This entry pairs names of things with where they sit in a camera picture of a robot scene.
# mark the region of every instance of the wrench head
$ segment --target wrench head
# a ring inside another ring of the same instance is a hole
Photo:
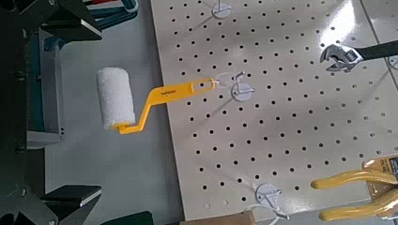
[[[350,72],[354,66],[363,60],[355,49],[340,44],[329,45],[322,52],[320,62],[329,61],[330,58],[335,61],[335,64],[328,67],[326,71],[331,72]]]

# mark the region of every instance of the gray surface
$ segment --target gray surface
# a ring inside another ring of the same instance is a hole
[[[102,130],[96,71],[117,66],[130,74],[137,115],[162,85],[149,1],[138,18],[103,34],[103,41],[68,44],[61,52],[65,140],[46,148],[46,191],[65,184],[102,186],[85,224],[148,210],[157,224],[183,218],[165,106],[152,108],[142,133]]]

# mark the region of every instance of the black wrench handle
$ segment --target black wrench handle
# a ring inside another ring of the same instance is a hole
[[[362,55],[363,61],[391,57],[398,55],[398,40],[355,50]]]

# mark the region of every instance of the paint roller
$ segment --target paint roller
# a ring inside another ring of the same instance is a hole
[[[105,129],[117,129],[120,134],[140,132],[144,129],[152,106],[203,94],[214,90],[216,84],[217,82],[213,78],[205,78],[194,82],[154,88],[146,99],[140,121],[134,125],[136,121],[129,74],[119,67],[103,68],[97,72],[102,124]]]

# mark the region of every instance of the tool handle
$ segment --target tool handle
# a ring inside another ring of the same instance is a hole
[[[359,180],[383,183],[389,185],[398,184],[397,179],[391,173],[362,170],[362,171],[342,172],[328,178],[314,180],[313,182],[311,182],[311,187],[314,189],[335,188]]]
[[[398,40],[356,50],[362,55],[364,61],[390,57],[398,55]]]
[[[140,122],[138,125],[133,127],[121,125],[117,129],[119,130],[120,134],[130,134],[142,131],[152,106],[200,95],[207,91],[214,90],[215,88],[216,82],[213,78],[206,78],[195,82],[184,82],[176,85],[154,88],[152,91],[150,91],[146,99],[146,104],[144,106],[143,112],[141,113]]]
[[[386,212],[398,205],[398,189],[392,189],[372,203],[359,207],[342,207],[324,210],[319,218],[323,221],[335,221],[351,218],[367,218]]]

